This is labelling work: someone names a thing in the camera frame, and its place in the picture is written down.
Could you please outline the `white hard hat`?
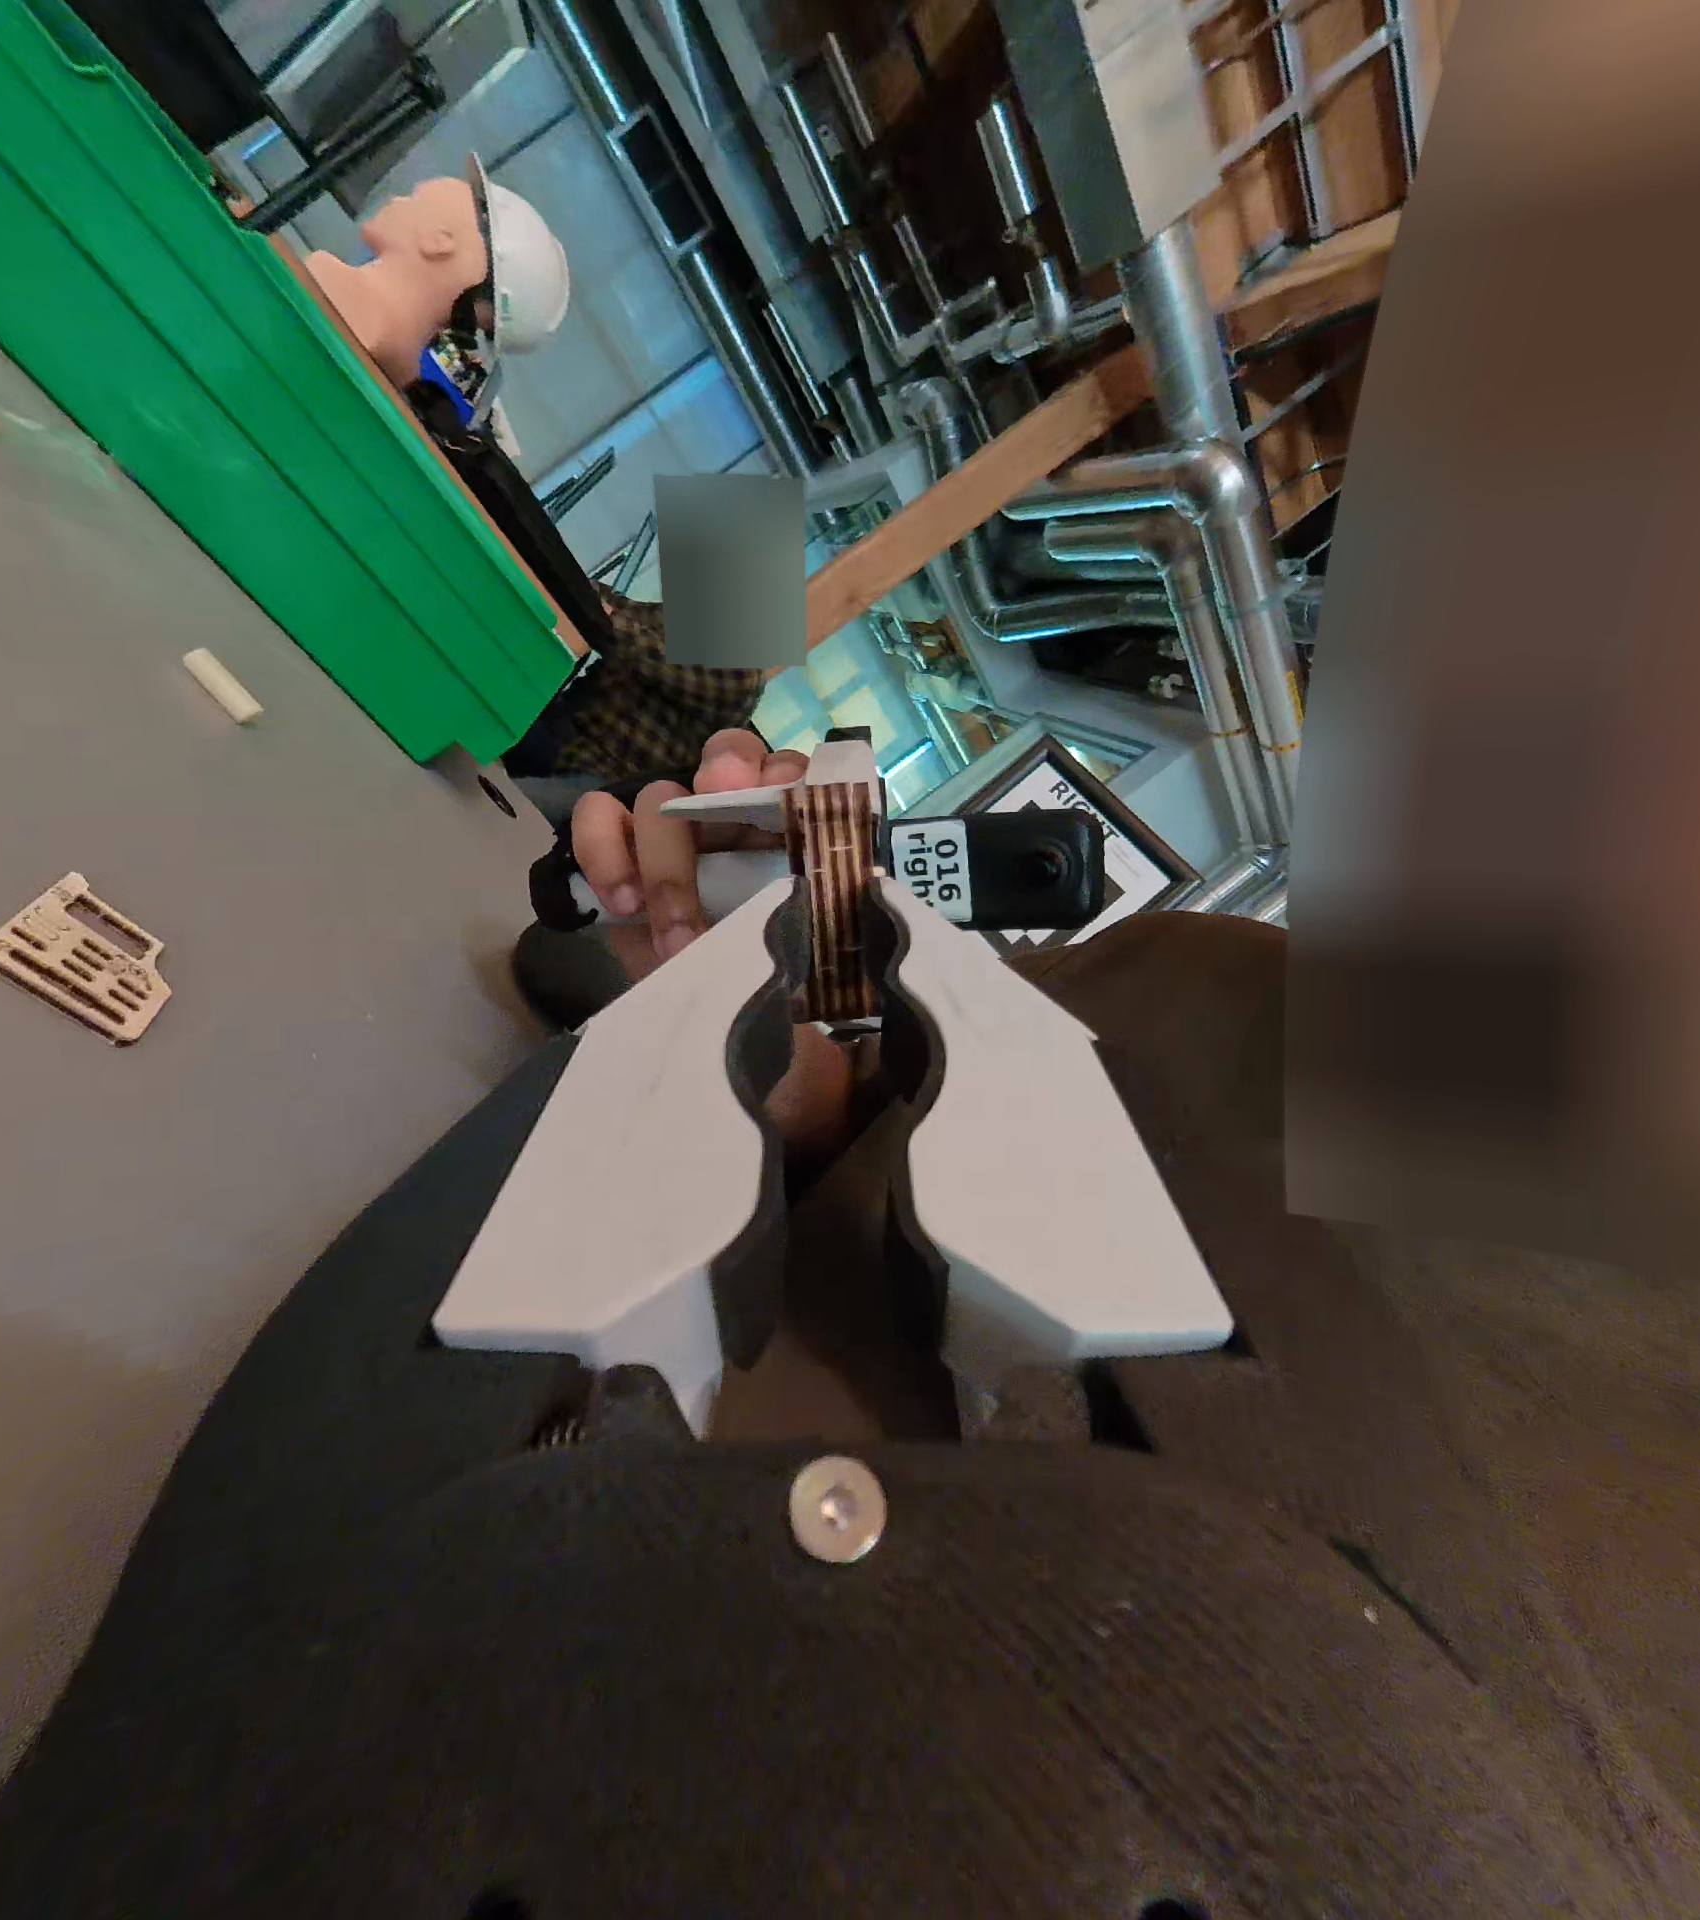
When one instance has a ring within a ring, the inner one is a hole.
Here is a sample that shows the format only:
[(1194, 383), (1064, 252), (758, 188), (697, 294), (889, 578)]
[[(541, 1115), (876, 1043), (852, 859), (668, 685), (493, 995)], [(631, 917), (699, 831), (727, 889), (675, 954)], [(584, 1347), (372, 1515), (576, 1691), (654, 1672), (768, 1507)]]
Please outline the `white hard hat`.
[(488, 321), (478, 330), (502, 358), (527, 357), (548, 347), (568, 318), (568, 254), (548, 221), (493, 180), (476, 154), (467, 157), (467, 180), (485, 257), (478, 302)]

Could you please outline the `metal ventilation pipes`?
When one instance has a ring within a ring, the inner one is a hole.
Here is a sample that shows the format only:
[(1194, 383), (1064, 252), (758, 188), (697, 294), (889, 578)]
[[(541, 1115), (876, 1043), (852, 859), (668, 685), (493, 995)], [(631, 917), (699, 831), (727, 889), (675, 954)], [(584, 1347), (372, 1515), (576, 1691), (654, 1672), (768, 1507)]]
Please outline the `metal ventilation pipes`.
[(1222, 5), (529, 5), (805, 486), (819, 572), (1110, 355), (1154, 394), (852, 626), (931, 732), (1119, 762), (1199, 909), (1283, 915), (1303, 667), (1198, 212)]

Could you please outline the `wooden beam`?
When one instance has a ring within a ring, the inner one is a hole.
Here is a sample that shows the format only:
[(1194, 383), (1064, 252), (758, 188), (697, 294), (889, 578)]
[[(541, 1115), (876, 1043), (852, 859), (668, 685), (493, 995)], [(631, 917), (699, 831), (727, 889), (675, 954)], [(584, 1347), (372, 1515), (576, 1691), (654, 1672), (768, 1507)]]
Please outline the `wooden beam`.
[[(1331, 325), (1382, 297), (1401, 212), (1376, 214), (1308, 248), (1222, 311), (1223, 347), (1287, 350), (1310, 326)], [(874, 532), (837, 553), (805, 584), (809, 651), (866, 615), (905, 578), (1007, 508), (1031, 485), (1111, 433), (1156, 394), (1147, 350), (1123, 347), (1096, 363), (1024, 421)]]

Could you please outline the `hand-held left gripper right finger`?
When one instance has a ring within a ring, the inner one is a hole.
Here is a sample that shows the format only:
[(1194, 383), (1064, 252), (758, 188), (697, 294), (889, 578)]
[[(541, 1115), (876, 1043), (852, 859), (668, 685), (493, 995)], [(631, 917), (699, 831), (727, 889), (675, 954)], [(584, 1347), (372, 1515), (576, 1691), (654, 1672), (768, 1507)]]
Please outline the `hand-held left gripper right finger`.
[(959, 1423), (1026, 1379), (1222, 1352), (1222, 1286), (1093, 1032), (897, 880), (864, 890), (897, 1105), (885, 1234)]

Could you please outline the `person's right hand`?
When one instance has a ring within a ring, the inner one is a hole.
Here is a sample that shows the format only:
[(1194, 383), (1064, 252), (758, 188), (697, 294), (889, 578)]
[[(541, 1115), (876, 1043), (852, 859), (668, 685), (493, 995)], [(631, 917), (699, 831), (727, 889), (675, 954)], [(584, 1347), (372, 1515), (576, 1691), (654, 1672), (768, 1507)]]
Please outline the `person's right hand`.
[(716, 852), (768, 852), (775, 832), (737, 822), (697, 825), (668, 816), (687, 796), (714, 799), (797, 782), (808, 771), (799, 751), (769, 751), (758, 732), (714, 732), (689, 782), (648, 781), (633, 804), (607, 790), (585, 792), (571, 814), (571, 851), (579, 879), (607, 923), (604, 940), (629, 982), (675, 959), (711, 925), (697, 863)]

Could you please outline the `mannequin head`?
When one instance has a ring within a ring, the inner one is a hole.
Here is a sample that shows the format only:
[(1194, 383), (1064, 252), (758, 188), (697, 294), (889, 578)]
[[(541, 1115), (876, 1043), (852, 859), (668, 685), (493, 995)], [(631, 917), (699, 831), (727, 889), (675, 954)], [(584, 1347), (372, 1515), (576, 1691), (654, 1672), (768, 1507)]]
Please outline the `mannequin head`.
[(393, 389), (406, 389), (458, 302), (489, 282), (478, 193), (467, 174), (424, 180), (383, 202), (359, 239), (365, 263), (309, 252), (303, 270), (363, 357)]

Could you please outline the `framed black-white poster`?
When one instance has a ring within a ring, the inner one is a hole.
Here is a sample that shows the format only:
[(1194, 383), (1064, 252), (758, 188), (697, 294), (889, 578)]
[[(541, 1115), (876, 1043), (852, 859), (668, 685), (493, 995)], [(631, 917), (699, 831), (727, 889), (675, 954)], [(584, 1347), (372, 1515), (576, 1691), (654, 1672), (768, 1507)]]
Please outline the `framed black-white poster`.
[(1146, 825), (1106, 782), (1097, 781), (1053, 734), (1000, 742), (959, 776), (909, 807), (905, 821), (967, 814), (1016, 814), (1071, 808), (1101, 831), (1103, 884), (1097, 915), (1077, 928), (985, 931), (982, 940), (1002, 959), (1080, 947), (1107, 928), (1168, 903), (1198, 882), (1199, 871)]

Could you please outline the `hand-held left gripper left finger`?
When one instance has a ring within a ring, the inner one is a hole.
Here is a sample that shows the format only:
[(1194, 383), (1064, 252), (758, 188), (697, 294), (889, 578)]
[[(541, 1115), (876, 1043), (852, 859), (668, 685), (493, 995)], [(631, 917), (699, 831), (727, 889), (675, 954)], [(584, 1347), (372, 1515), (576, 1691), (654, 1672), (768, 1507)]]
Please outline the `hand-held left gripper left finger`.
[(768, 1102), (808, 967), (785, 876), (578, 1032), (432, 1315), (439, 1347), (648, 1368), (705, 1436), (726, 1373), (778, 1320), (785, 1148)]

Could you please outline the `green plastic bin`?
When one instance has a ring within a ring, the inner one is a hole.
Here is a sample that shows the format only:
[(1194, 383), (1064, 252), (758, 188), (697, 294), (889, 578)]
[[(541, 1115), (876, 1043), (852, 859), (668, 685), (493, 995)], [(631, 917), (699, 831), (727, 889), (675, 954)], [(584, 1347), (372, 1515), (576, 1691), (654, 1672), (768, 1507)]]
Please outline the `green plastic bin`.
[(556, 605), (66, 5), (0, 3), (0, 348), (412, 761), (495, 762)]

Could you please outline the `grey desk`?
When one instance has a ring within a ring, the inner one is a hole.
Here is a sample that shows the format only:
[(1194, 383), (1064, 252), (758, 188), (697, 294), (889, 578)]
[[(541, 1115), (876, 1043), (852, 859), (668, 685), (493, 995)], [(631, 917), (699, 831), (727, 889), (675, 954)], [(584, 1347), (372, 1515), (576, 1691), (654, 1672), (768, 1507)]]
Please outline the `grey desk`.
[(483, 778), (516, 800), (408, 761), (0, 350), (0, 925), (80, 872), (171, 988), (118, 1049), (0, 978), (0, 1784), (258, 1327), (543, 1039), (545, 825)]

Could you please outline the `layered wooden gear wheel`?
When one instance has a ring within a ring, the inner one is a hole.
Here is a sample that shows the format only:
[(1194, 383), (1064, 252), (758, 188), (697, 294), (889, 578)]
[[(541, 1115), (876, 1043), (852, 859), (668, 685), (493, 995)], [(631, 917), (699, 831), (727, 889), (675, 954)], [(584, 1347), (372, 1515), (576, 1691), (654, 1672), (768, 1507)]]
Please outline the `layered wooden gear wheel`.
[(781, 800), (784, 847), (809, 925), (801, 992), (815, 1025), (876, 1020), (866, 900), (877, 871), (881, 807), (861, 781), (797, 782)]

